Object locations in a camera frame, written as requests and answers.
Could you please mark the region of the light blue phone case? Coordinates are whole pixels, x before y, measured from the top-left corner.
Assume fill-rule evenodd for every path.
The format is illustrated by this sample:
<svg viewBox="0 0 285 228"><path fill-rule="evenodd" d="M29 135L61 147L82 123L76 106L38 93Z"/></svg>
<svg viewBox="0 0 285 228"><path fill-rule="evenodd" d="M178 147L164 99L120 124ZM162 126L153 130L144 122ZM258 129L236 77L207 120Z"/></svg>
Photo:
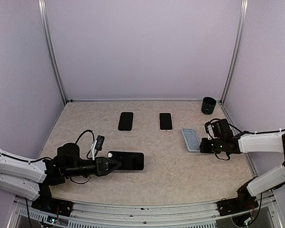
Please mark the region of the light blue phone case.
<svg viewBox="0 0 285 228"><path fill-rule="evenodd" d="M189 152L200 152L200 141L193 129L183 128L181 130L187 150Z"/></svg>

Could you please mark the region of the black phone case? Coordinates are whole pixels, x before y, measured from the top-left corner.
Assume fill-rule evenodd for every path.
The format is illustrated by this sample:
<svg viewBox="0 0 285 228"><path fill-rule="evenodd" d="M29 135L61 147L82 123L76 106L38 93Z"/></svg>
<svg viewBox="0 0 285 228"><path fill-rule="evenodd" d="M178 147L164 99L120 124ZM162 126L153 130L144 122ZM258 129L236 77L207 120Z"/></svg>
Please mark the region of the black phone case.
<svg viewBox="0 0 285 228"><path fill-rule="evenodd" d="M122 112L120 114L118 130L131 131L133 126L133 112Z"/></svg>

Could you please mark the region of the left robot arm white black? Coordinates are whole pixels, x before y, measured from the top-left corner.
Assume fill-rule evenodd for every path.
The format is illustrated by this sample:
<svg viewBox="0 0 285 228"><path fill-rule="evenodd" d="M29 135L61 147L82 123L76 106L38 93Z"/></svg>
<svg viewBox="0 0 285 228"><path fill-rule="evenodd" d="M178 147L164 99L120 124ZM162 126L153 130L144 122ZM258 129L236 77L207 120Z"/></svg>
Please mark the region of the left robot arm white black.
<svg viewBox="0 0 285 228"><path fill-rule="evenodd" d="M46 211L57 207L50 187L64 184L71 177L106 176L121 166L106 157L80 158L80 148L69 142L57 149L53 158L29 160L0 148L0 187L30 201L38 200Z"/></svg>

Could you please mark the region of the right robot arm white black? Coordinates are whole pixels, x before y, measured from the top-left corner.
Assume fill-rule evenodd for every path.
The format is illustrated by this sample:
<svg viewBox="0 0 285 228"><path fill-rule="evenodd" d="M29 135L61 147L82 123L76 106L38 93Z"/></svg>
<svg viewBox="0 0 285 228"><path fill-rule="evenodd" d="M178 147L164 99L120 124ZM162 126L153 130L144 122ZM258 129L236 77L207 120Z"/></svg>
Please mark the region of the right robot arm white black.
<svg viewBox="0 0 285 228"><path fill-rule="evenodd" d="M226 161L232 154L279 154L284 160L280 165L253 178L237 190L237 197L233 206L236 210L243 211L256 196L265 191L272 190L285 184L285 129L273 131L241 131L233 133L235 126L227 119L212 119L204 124L207 138L202 138L200 152L226 155Z"/></svg>

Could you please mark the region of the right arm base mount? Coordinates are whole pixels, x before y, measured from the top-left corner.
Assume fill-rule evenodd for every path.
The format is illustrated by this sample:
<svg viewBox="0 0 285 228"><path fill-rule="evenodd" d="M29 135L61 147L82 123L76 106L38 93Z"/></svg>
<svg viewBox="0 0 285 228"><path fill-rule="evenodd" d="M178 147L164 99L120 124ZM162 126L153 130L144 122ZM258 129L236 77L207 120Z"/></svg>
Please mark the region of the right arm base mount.
<svg viewBox="0 0 285 228"><path fill-rule="evenodd" d="M216 205L220 216L232 215L259 207L256 197L248 200L239 198L222 199L218 201Z"/></svg>

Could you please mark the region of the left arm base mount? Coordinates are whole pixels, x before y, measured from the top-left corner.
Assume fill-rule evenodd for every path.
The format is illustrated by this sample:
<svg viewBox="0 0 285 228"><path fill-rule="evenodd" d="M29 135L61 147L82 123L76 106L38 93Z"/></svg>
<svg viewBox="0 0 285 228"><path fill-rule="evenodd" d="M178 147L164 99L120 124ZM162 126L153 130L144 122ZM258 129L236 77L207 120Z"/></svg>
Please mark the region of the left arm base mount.
<svg viewBox="0 0 285 228"><path fill-rule="evenodd" d="M31 207L43 212L56 214L58 216L70 217L74 203L68 200L56 198L45 198L40 196L32 202Z"/></svg>

